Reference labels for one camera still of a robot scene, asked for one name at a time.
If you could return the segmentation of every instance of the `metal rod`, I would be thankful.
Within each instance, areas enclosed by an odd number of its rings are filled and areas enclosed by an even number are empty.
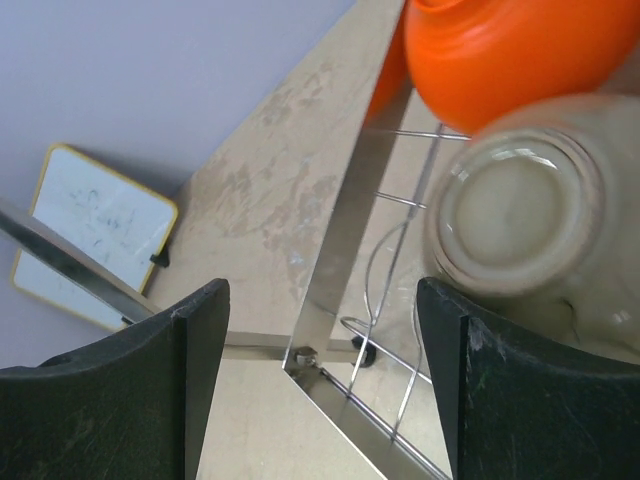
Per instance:
[[[227,332],[223,358],[227,360],[284,360],[291,336]],[[355,363],[358,350],[349,340],[331,340],[323,361]]]
[[[160,309],[44,223],[0,198],[0,230],[23,250],[138,323]]]
[[[362,346],[360,347],[358,360],[356,361],[353,372],[351,373],[351,380],[348,387],[349,391],[353,390],[353,386],[356,382],[358,373],[360,371],[360,366],[362,365],[362,359],[364,358],[364,355],[366,352],[367,342],[371,337],[371,331],[376,326],[378,319],[380,318],[380,314],[382,313],[384,301],[387,298],[387,295],[389,293],[389,288],[391,287],[391,280],[395,272],[396,264],[398,263],[398,258],[400,257],[400,250],[402,249],[402,245],[404,244],[404,240],[407,235],[407,231],[409,229],[409,224],[411,223],[411,220],[413,220],[418,214],[418,211],[420,210],[420,208],[418,207],[418,203],[424,198],[425,193],[427,191],[429,179],[431,178],[431,172],[433,171],[433,165],[435,163],[436,157],[438,156],[438,150],[440,147],[440,138],[441,138],[440,135],[442,134],[443,130],[444,130],[444,125],[442,123],[438,124],[438,127],[436,128],[437,137],[435,138],[435,140],[431,142],[431,145],[429,146],[429,152],[427,153],[427,157],[425,158],[424,166],[422,168],[422,173],[420,174],[420,178],[418,179],[418,184],[416,185],[416,188],[413,193],[413,198],[412,198],[413,205],[409,207],[409,211],[407,212],[406,219],[399,225],[389,230],[389,232],[387,232],[387,234],[380,239],[380,241],[375,246],[373,252],[371,253],[369,262],[367,263],[367,270],[365,273],[365,281],[364,281],[364,303],[365,303],[365,306],[367,307],[370,323],[367,328],[364,341],[362,342]],[[382,248],[382,245],[384,245],[387,239],[390,238],[397,230],[400,230],[400,235],[398,237],[398,241],[396,242],[395,249],[393,251],[393,258],[391,260],[391,265],[389,267],[387,276],[385,278],[385,284],[384,284],[382,296],[374,312],[371,308],[371,301],[370,301],[370,294],[369,294],[369,285],[370,285],[370,277],[371,277],[373,262],[378,252]]]
[[[412,130],[399,130],[392,128],[369,128],[368,130],[379,134],[397,135],[400,137],[422,137],[422,138],[442,138],[443,140],[469,140],[471,137],[460,133],[435,133],[435,132],[419,132]]]
[[[355,327],[352,327],[350,325],[350,323],[357,323],[360,324],[361,320],[358,320],[357,318],[351,318],[351,317],[343,317],[340,319],[340,323],[347,329],[349,330],[351,333],[359,336],[360,338],[365,338],[365,334],[363,332],[361,332],[360,330],[358,330]],[[409,362],[407,362],[405,359],[403,359],[400,355],[396,354],[395,352],[389,350],[387,347],[385,347],[384,345],[382,345],[381,343],[377,342],[376,340],[374,340],[373,338],[369,339],[369,343],[371,345],[373,345],[374,347],[376,347],[376,349],[378,349],[379,351],[381,351],[382,353],[384,353],[385,355],[387,355],[388,357],[390,357],[391,359],[393,359],[394,361],[398,362],[400,365],[402,365],[404,368],[406,368],[409,371],[413,371],[414,366],[411,365]],[[425,382],[431,384],[431,378],[426,375],[423,372],[418,372],[418,377],[420,377],[422,380],[424,380]]]
[[[388,193],[376,192],[375,195],[378,198],[384,198],[385,200],[391,200],[392,202],[402,203],[403,205],[409,205],[411,207],[418,207],[423,209],[427,208],[427,206],[424,205],[423,203],[412,202],[411,200],[407,200],[406,198],[397,197],[395,195],[389,195]]]
[[[405,451],[409,455],[413,457],[414,460],[417,460],[424,467],[424,469],[432,476],[432,478],[438,479],[438,480],[449,480],[449,477],[447,476],[447,474],[445,474],[442,470],[440,470],[440,468],[438,468],[438,466],[435,463],[433,463],[431,460],[429,460],[429,458],[423,455],[420,452],[420,450],[414,447],[411,444],[411,442],[409,442],[406,438],[398,434],[396,429],[392,428],[387,422],[385,422],[382,419],[382,417],[380,417],[380,415],[374,412],[371,409],[371,407],[369,407],[360,398],[358,398],[358,396],[354,395],[352,392],[349,392],[349,390],[342,383],[340,383],[340,381],[337,378],[335,378],[326,370],[323,370],[322,374],[327,378],[327,380],[329,380],[332,383],[334,387],[336,387],[343,395],[345,395],[345,397],[349,401],[356,404],[358,408],[362,410],[362,412],[367,417],[369,417],[369,419],[373,423],[375,423],[380,429],[382,429],[382,431],[384,431],[386,435],[389,436],[390,440],[393,443],[401,446],[403,449],[405,449]]]
[[[400,428],[400,423],[402,423],[402,419],[404,418],[404,414],[407,410],[407,405],[409,405],[409,399],[411,398],[411,393],[413,393],[413,386],[416,383],[416,378],[418,373],[420,372],[420,367],[422,366],[422,358],[424,354],[424,350],[422,348],[422,342],[420,341],[420,327],[418,326],[418,305],[415,300],[413,302],[413,308],[411,309],[411,324],[413,327],[413,335],[415,337],[416,343],[418,344],[418,361],[413,367],[413,371],[411,372],[411,378],[409,379],[409,384],[407,385],[407,389],[404,392],[404,397],[402,398],[402,402],[400,403],[400,408],[398,409],[398,415],[396,416],[396,423],[393,427],[393,431],[395,433],[398,432]]]
[[[69,281],[109,305],[130,323],[138,323],[161,309],[40,220],[0,198],[0,233]],[[228,332],[224,358],[281,361],[289,335]],[[347,340],[329,343],[327,360],[355,362],[358,351]]]

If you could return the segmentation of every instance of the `orange bottle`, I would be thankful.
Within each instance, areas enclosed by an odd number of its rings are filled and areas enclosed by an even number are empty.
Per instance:
[[[411,79],[472,134],[515,108],[597,89],[640,39],[640,0],[409,0]]]
[[[406,10],[407,7],[405,5],[398,20],[398,27],[391,38],[389,51],[382,65],[376,89],[371,97],[371,103],[369,104],[365,121],[371,120],[384,110],[400,92],[402,86],[409,78],[409,67],[407,66],[407,58],[404,53],[404,18]]]

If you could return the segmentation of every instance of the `small whiteboard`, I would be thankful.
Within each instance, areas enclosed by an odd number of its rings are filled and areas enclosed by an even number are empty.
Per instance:
[[[47,152],[31,214],[142,292],[178,209],[173,202],[66,145]],[[121,315],[30,254],[18,251],[16,288],[111,331]]]

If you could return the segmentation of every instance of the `lavender wall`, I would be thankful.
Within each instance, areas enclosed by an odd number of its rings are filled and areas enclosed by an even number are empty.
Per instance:
[[[354,1],[3,2],[0,194],[27,209],[54,142],[172,193]],[[0,367],[106,334],[15,291],[14,255],[0,240]]]

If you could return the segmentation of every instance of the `beige countertop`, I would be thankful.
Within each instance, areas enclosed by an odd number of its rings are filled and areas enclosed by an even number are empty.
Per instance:
[[[167,307],[231,284],[230,329],[291,334],[402,0],[358,0],[182,188]],[[278,362],[224,361],[201,479],[378,478]]]

